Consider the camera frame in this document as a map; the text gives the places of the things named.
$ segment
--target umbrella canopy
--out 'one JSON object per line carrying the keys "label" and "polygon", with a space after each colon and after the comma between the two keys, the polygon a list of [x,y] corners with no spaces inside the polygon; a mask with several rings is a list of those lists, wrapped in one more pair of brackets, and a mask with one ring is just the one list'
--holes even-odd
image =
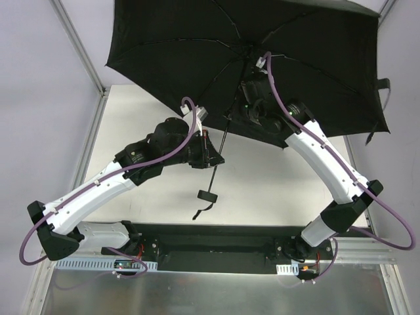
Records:
{"label": "umbrella canopy", "polygon": [[266,51],[284,101],[303,102],[328,137],[388,131],[377,91],[378,14],[340,0],[115,0],[107,66],[172,110],[190,96],[204,125],[284,147],[247,121],[240,82]]}

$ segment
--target white bracket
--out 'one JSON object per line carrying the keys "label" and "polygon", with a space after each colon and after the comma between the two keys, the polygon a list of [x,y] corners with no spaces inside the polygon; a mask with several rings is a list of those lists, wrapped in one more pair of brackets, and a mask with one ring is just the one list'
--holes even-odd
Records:
{"label": "white bracket", "polygon": [[297,276],[299,274],[299,264],[297,262],[278,264],[276,270],[279,276]]}

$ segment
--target metal sheet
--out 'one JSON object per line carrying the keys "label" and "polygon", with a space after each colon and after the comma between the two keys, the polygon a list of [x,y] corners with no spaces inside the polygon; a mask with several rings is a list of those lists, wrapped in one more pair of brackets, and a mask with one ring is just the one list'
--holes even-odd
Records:
{"label": "metal sheet", "polygon": [[[98,272],[55,270],[58,285]],[[105,275],[70,291],[50,285],[43,314],[392,314],[378,266],[336,265],[315,285],[293,276],[153,272],[132,280]]]}

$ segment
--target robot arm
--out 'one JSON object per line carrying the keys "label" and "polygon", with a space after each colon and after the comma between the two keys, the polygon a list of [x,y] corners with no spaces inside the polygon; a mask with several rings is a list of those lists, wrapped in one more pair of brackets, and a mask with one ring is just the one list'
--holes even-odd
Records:
{"label": "robot arm", "polygon": [[[306,129],[323,139],[324,144],[321,145],[292,123],[272,94],[267,71],[255,72],[242,81],[241,90],[244,104],[240,104],[237,113],[242,119],[261,126],[296,150],[323,180],[333,196],[334,201],[314,221],[282,246],[287,257],[301,261],[324,240],[336,233],[346,232],[372,203],[372,198],[356,183],[362,184],[376,196],[382,192],[383,187],[377,180],[368,181],[347,163],[328,141],[312,113],[298,100],[290,100],[285,105],[286,110]],[[338,155],[338,161],[326,150],[326,146]],[[340,163],[353,172],[356,182]]]}
{"label": "robot arm", "polygon": [[[133,251],[134,247],[138,247],[138,232],[129,221],[106,224],[82,222],[83,219],[114,197],[159,176],[165,166],[188,163],[193,168],[205,169],[224,163],[211,144],[207,130],[201,127],[207,112],[204,108],[198,108],[195,133],[179,153],[157,164],[118,172],[160,158],[178,147],[186,138],[193,121],[193,113],[186,107],[181,109],[185,114],[183,119],[166,119],[157,125],[154,133],[126,146],[101,172],[69,194],[46,204],[35,201],[28,206],[34,224],[49,213],[54,213],[37,230],[50,260],[67,257],[81,246]],[[68,203],[57,211],[57,207],[66,201]]]}

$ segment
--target black end cap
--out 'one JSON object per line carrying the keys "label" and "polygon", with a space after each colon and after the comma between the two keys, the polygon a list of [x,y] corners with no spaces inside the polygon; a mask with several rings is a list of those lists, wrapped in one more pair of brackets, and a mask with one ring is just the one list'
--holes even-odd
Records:
{"label": "black end cap", "polygon": [[378,90],[390,89],[391,88],[390,79],[388,79],[387,77],[385,77],[383,79],[379,79],[377,81],[377,88],[378,88]]}
{"label": "black end cap", "polygon": [[217,197],[218,196],[216,194],[212,194],[211,192],[205,192],[204,190],[199,190],[197,195],[197,198],[211,203],[216,203]]}
{"label": "black end cap", "polygon": [[[39,201],[34,201],[28,205],[28,213],[34,224],[44,217],[43,206],[44,204]],[[69,238],[66,235],[51,232],[46,222],[37,229],[37,234],[50,261],[59,261],[60,259],[66,258],[79,248],[79,242],[77,240]]]}

